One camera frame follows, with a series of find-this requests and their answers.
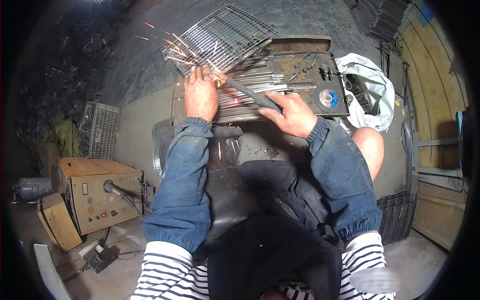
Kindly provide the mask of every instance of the hand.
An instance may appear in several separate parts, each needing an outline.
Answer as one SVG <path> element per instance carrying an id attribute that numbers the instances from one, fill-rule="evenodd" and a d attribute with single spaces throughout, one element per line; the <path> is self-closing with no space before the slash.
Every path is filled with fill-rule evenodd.
<path id="1" fill-rule="evenodd" d="M 218 109 L 216 93 L 210 69 L 192 67 L 190 76 L 185 77 L 185 108 L 188 117 L 200 117 L 209 122 L 213 120 Z"/>
<path id="2" fill-rule="evenodd" d="M 281 131 L 307 139 L 315 127 L 318 117 L 313 114 L 299 94 L 292 93 L 284 96 L 270 91 L 264 92 L 264 94 L 283 108 L 283 114 L 270 108 L 259 108 L 258 112 L 272 120 Z"/>

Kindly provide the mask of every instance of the striped shirt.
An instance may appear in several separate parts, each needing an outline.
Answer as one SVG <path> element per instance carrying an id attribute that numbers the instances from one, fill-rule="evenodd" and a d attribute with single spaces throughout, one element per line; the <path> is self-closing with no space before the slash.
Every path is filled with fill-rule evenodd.
<path id="1" fill-rule="evenodd" d="M 356 290 L 350 277 L 359 270 L 386 267 L 380 234 L 370 232 L 354 238 L 342 254 L 342 279 L 339 300 L 393 300 L 392 294 L 368 294 Z M 194 299 L 207 300 L 207 266 L 193 266 L 192 256 L 180 246 L 152 241 L 146 246 L 142 273 L 131 300 Z M 291 280 L 277 287 L 290 300 L 313 300 L 314 294 L 305 284 Z"/>

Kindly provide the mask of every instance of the knee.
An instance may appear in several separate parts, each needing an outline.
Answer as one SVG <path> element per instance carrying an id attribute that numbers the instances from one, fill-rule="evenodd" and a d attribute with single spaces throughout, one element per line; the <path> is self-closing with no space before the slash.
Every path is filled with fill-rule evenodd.
<path id="1" fill-rule="evenodd" d="M 374 180 L 384 160 L 382 135 L 371 127 L 360 127 L 352 135 L 352 140 L 365 158 L 372 180 Z"/>
<path id="2" fill-rule="evenodd" d="M 383 153 L 384 151 L 384 138 L 382 135 L 372 127 L 360 127 L 352 135 L 352 139 L 357 144 L 357 141 L 366 149 Z"/>

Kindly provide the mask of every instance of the white striped sleeve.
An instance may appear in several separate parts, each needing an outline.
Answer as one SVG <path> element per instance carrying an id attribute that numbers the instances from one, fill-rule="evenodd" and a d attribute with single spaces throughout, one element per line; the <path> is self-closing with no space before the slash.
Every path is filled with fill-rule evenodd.
<path id="1" fill-rule="evenodd" d="M 206 266 L 192 266 L 192 256 L 180 246 L 163 241 L 149 242 L 142 273 L 131 300 L 207 300 Z"/>
<path id="2" fill-rule="evenodd" d="M 369 294 L 356 290 L 350 284 L 355 272 L 367 268 L 387 267 L 382 238 L 377 232 L 369 232 L 354 238 L 342 254 L 342 280 L 339 300 L 394 300 L 395 293 Z"/>

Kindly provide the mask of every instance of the blue sleeve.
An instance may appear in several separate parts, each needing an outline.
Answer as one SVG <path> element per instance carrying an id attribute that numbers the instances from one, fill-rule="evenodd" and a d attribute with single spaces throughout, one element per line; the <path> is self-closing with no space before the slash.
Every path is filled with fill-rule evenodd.
<path id="1" fill-rule="evenodd" d="M 307 138 L 311 168 L 330 206 L 328 222 L 344 241 L 379 230 L 377 207 L 367 163 L 350 136 L 335 122 L 318 118 Z"/>
<path id="2" fill-rule="evenodd" d="M 175 127 L 152 214 L 143 223 L 148 241 L 170 242 L 194 252 L 205 239 L 211 224 L 204 191 L 211 128 L 211 123 L 194 117 Z"/>

